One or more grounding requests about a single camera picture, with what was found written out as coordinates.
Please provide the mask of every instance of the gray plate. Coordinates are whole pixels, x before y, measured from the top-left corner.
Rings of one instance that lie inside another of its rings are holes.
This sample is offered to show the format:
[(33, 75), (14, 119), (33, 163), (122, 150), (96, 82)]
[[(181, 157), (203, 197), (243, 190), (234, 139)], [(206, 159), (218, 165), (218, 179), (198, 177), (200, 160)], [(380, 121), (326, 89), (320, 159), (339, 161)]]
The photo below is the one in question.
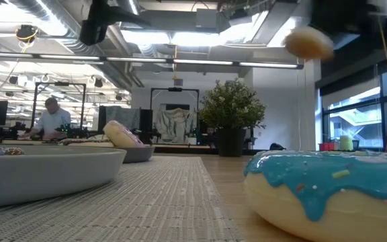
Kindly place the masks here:
[(78, 192), (116, 178), (124, 150), (26, 145), (0, 156), (0, 206)]
[(155, 147), (117, 148), (127, 151), (124, 163), (148, 161), (155, 151)]

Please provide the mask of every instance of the green leaves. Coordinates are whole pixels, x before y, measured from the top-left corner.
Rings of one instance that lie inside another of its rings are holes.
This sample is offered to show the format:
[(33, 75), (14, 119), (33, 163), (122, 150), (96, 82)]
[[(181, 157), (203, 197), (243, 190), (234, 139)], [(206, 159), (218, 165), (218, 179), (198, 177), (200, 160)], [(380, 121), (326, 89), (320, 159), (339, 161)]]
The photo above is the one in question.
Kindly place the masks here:
[(214, 128), (265, 128), (259, 125), (264, 120), (265, 106), (255, 96), (255, 91), (239, 81), (224, 85), (216, 81), (216, 87), (207, 91), (201, 101), (204, 108), (200, 118)]

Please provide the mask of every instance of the glass window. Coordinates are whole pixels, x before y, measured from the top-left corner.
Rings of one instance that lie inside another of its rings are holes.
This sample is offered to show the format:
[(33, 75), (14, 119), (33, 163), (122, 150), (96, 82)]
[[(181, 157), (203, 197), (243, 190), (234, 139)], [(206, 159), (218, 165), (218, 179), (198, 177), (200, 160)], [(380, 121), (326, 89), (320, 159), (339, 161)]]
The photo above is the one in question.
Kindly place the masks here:
[(371, 99), (376, 99), (380, 97), (380, 87), (375, 87), (358, 95), (354, 95), (353, 97), (349, 97), (344, 99), (343, 101), (339, 101), (335, 104), (331, 104), (328, 109), (332, 110), (334, 108), (340, 108), (344, 106), (348, 106), (351, 104), (357, 104), (359, 102), (368, 101)]
[(379, 105), (371, 105), (330, 114), (331, 139), (342, 135), (359, 140), (359, 147), (383, 147), (382, 112)]

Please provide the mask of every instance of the placemat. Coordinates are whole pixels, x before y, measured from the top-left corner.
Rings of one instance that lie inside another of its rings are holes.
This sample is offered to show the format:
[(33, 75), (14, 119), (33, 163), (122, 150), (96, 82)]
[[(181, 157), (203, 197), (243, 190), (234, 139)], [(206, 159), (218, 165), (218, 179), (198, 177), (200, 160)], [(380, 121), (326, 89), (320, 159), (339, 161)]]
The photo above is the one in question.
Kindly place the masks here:
[(199, 157), (123, 164), (110, 184), (0, 208), (0, 242), (242, 240)]

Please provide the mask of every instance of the blue shirt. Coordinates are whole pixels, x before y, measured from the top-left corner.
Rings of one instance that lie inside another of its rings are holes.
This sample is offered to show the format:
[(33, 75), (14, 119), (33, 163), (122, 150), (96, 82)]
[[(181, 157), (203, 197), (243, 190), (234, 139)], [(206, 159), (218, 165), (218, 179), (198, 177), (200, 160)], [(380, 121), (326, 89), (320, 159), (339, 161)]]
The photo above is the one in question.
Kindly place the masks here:
[(56, 132), (55, 129), (60, 128), (61, 125), (70, 124), (71, 115), (68, 111), (59, 108), (54, 114), (49, 114), (44, 111), (41, 115), (40, 120), (37, 123), (37, 126), (34, 128), (41, 131), (44, 129), (44, 134), (51, 134)]

